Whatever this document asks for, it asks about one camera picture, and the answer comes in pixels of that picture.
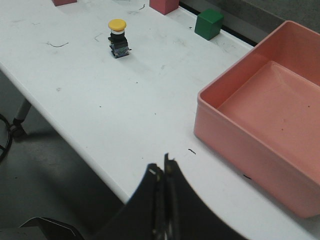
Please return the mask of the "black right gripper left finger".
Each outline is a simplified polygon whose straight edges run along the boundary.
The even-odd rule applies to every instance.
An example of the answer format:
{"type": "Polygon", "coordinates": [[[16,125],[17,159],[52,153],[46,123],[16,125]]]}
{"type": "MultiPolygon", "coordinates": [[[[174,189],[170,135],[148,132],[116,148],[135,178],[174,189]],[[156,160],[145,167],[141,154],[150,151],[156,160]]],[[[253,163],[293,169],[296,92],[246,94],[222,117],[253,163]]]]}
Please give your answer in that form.
{"type": "Polygon", "coordinates": [[[163,240],[164,180],[162,170],[150,163],[128,202],[93,237],[95,240],[163,240]]]}

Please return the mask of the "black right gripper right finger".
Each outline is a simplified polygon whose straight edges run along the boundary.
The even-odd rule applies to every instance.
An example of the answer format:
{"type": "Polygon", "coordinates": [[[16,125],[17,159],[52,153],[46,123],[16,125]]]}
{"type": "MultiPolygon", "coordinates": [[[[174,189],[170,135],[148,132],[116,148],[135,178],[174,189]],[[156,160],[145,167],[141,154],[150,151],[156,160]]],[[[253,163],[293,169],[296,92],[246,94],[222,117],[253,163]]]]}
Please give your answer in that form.
{"type": "Polygon", "coordinates": [[[168,153],[164,155],[164,202],[168,240],[246,239],[203,202],[168,153]]]}

